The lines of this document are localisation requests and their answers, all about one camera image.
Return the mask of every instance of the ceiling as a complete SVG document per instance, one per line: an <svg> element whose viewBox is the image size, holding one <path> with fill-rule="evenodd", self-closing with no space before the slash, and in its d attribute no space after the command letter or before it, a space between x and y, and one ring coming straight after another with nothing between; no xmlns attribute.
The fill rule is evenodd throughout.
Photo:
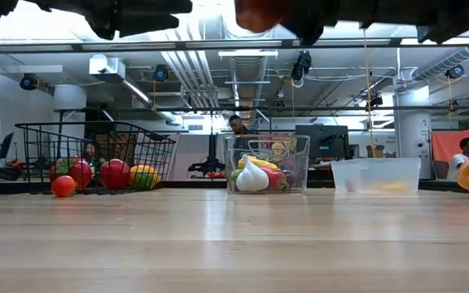
<svg viewBox="0 0 469 293"><path fill-rule="evenodd" d="M225 25L232 19L232 13L226 14L225 5L214 1L195 2L194 12L181 16L181 28L166 33L167 36L181 36L182 31L190 32L195 29L199 37L204 40L223 39L226 37ZM29 3L20 3L19 9L0 20L0 42L103 42L91 32L90 28L78 15L56 11L48 14L31 7ZM35 19L27 17L33 13ZM26 29L14 25L22 24ZM43 25L37 26L35 21L40 20ZM50 38L45 37L48 28ZM356 23L340 22L335 28L329 28L323 38L356 38L362 37L363 32L358 29ZM408 26L373 24L367 31L367 37L414 37L415 29ZM277 27L268 37L279 39L292 39L294 36L286 29ZM143 34L117 40L117 42L146 42L154 39L153 34ZM402 72L407 76L415 68L431 65L460 48L428 47L428 48L374 48L365 51L362 48L352 49L315 49L310 50L313 64L309 72L309 78L300 88L294 89L294 104L297 106L353 106L360 103L356 97L360 91L367 87L366 55L371 67L373 77L370 83L381 79L381 76L391 75L396 77L398 68L398 54ZM233 87L226 81L233 81L233 68L230 68L230 57L219 57L220 50L208 50L204 52L214 85L224 88L229 96L221 101L222 106L234 106L235 95ZM261 86L261 95L255 97L240 96L242 100L261 100L260 105L272 105L277 99L282 99L286 106L292 105L292 86L283 79L289 79L292 65L296 61L298 50L278 50L277 57L265 57L263 76L260 81L269 81L268 85ZM96 83L98 80L88 74L89 60L94 54L67 53L67 54L14 54L3 55L0 58L0 66L4 69L8 66L35 65L44 67L49 65L62 65L61 72L44 72L37 75L51 85L75 84L83 85L88 91L89 102L109 103L112 107L124 108L131 106L131 93L124 88L113 85ZM153 68L157 64L168 64L167 59L160 52L123 52L109 54L111 57L121 58L127 66L127 74L134 79L141 89L148 93L155 91L152 81ZM464 62L466 76L450 86L444 76L426 80L430 85L431 96L429 102L435 105L445 105L450 99L459 99L460 104L469 105L469 60ZM10 77L20 79L19 74L8 74ZM181 81L174 74L163 84L157 84L156 92L180 92ZM386 87L383 92L392 92L393 87ZM161 107L180 107L182 99L178 96L161 95L157 99ZM296 115L326 116L334 112L297 112ZM337 115L362 115L359 112L338 112ZM446 112L437 112L436 119L449 119ZM290 116L290 112L283 112L281 116ZM469 120L469 112L461 112L454 119Z"/></svg>

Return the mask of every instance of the clear plastic bin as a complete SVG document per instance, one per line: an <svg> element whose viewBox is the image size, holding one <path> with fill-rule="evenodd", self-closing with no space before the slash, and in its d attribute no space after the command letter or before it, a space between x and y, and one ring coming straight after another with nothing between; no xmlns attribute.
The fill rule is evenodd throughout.
<svg viewBox="0 0 469 293"><path fill-rule="evenodd" d="M356 159L331 165L338 191L415 193L419 188L420 158Z"/></svg>
<svg viewBox="0 0 469 293"><path fill-rule="evenodd" d="M300 135L235 135L225 138L227 190L230 193L303 193L307 189L310 137ZM257 167L276 168L287 179L287 188L276 188L270 181L264 190L240 191L236 179L243 164L243 154L256 159Z"/></svg>

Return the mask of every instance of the pillar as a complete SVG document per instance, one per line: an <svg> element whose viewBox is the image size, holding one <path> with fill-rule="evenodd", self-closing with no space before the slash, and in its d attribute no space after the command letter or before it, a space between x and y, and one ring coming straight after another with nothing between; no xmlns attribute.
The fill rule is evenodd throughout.
<svg viewBox="0 0 469 293"><path fill-rule="evenodd" d="M54 109L82 109L86 107L86 90L76 85L58 85L55 87L54 92ZM59 122L61 114L54 112L53 122ZM62 125L60 133L74 138L84 138L86 114L82 112L66 111L63 114L62 121L64 122L81 122L77 125ZM57 125L51 130L54 133L59 132ZM58 156L60 150L61 157L81 157L85 145L81 141L77 142L74 139L66 137L53 138L55 144L54 153L52 155Z"/></svg>
<svg viewBox="0 0 469 293"><path fill-rule="evenodd" d="M394 97L396 106L428 106L429 87L407 90ZM398 158L421 158L421 179L432 178L432 116L425 110L394 111Z"/></svg>

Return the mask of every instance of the table surface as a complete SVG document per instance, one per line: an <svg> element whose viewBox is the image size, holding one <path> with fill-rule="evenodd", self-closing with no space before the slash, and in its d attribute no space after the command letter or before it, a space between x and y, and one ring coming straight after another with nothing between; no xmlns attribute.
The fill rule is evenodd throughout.
<svg viewBox="0 0 469 293"><path fill-rule="evenodd" d="M0 292L469 292L469 195L0 196Z"/></svg>

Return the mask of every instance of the yellow bell pepper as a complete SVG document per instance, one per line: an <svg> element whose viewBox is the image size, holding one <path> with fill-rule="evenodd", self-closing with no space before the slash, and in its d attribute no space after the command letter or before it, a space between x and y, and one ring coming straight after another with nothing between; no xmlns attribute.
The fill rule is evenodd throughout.
<svg viewBox="0 0 469 293"><path fill-rule="evenodd" d="M258 167L267 167L267 168L272 168L273 170L278 170L278 166L276 166L273 163L269 163L264 160L259 160L254 156L249 156L249 159L251 160L253 164L255 164ZM240 159L240 161L238 161L238 168L243 168L243 159Z"/></svg>

